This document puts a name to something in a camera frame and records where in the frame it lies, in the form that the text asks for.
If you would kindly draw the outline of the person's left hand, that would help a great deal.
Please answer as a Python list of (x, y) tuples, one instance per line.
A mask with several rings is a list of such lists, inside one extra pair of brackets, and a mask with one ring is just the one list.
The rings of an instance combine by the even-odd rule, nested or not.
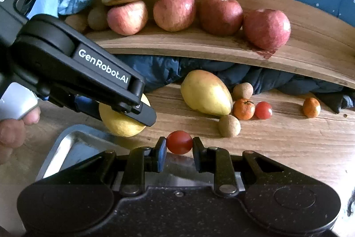
[(14, 149), (24, 144), (26, 127), (37, 124), (40, 120), (40, 113), (40, 107), (36, 106), (20, 120), (11, 118), (1, 121), (1, 165), (9, 160)]

